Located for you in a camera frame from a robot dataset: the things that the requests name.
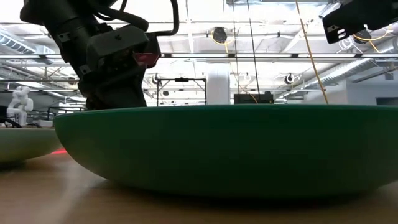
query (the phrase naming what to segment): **wall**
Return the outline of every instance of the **wall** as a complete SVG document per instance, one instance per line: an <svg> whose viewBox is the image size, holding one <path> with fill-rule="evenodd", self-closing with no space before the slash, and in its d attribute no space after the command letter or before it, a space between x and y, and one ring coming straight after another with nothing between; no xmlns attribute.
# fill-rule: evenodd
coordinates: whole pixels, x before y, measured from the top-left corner
<svg viewBox="0 0 398 224"><path fill-rule="evenodd" d="M348 85L348 100L352 105L377 105L376 98L398 97L398 86Z"/></svg>

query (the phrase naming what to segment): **white pillar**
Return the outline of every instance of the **white pillar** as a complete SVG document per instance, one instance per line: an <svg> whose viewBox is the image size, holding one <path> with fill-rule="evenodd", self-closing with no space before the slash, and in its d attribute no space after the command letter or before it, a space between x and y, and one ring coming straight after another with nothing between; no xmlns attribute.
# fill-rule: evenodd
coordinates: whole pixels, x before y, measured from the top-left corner
<svg viewBox="0 0 398 224"><path fill-rule="evenodd" d="M207 104L228 105L231 101L229 64L209 65L207 73Z"/></svg>

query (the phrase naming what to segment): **ceiling duct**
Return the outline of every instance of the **ceiling duct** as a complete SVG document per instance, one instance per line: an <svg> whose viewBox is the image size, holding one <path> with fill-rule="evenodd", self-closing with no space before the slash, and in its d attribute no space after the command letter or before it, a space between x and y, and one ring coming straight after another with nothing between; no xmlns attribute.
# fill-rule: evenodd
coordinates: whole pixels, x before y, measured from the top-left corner
<svg viewBox="0 0 398 224"><path fill-rule="evenodd" d="M8 62L4 62L0 60L0 79L15 79L15 80L32 80L32 82L21 82L17 84L26 85L32 88L49 88L49 89L57 89L57 88L65 88L64 85L59 83L48 83L48 84L39 84L34 79L30 78L31 76L37 78L45 78L45 76L32 72L30 70L26 70L17 65L10 64Z"/></svg>
<svg viewBox="0 0 398 224"><path fill-rule="evenodd" d="M398 54L398 37L393 37L377 46L377 49L380 53L385 54ZM368 54L376 53L374 49L366 51ZM375 63L373 58L364 58L359 59L357 61L351 63L344 63L333 67L323 73L321 73L320 79L322 80L325 86L334 84L339 82L340 80L344 80L352 75L356 75L358 72L363 72L370 68L376 67L377 64ZM306 84L301 84L295 89L303 89L303 88L311 88L318 85L318 80L316 77L312 78Z"/></svg>
<svg viewBox="0 0 398 224"><path fill-rule="evenodd" d="M0 45L8 47L16 52L22 54L54 54L55 52L43 45L31 44L27 43L26 40L23 40L13 34L10 34L4 29L0 29ZM53 63L53 60L49 59L35 59L35 61L39 63L45 63L50 65Z"/></svg>

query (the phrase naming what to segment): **red light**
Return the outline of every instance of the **red light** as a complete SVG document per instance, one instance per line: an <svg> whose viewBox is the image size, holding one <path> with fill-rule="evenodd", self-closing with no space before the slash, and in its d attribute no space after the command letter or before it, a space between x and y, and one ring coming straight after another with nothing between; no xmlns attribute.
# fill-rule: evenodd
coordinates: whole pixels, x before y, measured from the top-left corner
<svg viewBox="0 0 398 224"><path fill-rule="evenodd" d="M57 154L65 154L65 153L68 153L65 149L59 149L59 150L53 152L52 154L57 155Z"/></svg>
<svg viewBox="0 0 398 224"><path fill-rule="evenodd" d="M147 65L149 68L152 68L156 65L160 54L152 54L152 53L143 53L143 54L134 54L134 58L138 62L138 64Z"/></svg>

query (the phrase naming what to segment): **black equipment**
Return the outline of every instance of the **black equipment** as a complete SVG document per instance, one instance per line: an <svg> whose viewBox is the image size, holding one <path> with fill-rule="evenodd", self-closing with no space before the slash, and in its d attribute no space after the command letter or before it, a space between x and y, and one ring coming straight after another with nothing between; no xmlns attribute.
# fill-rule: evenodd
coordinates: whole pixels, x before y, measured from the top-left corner
<svg viewBox="0 0 398 224"><path fill-rule="evenodd" d="M250 95L250 94L234 94L234 104L274 104L274 95L271 92L266 91L261 95Z"/></svg>
<svg viewBox="0 0 398 224"><path fill-rule="evenodd" d="M329 44L365 30L378 30L398 21L397 0L351 0L323 18Z"/></svg>

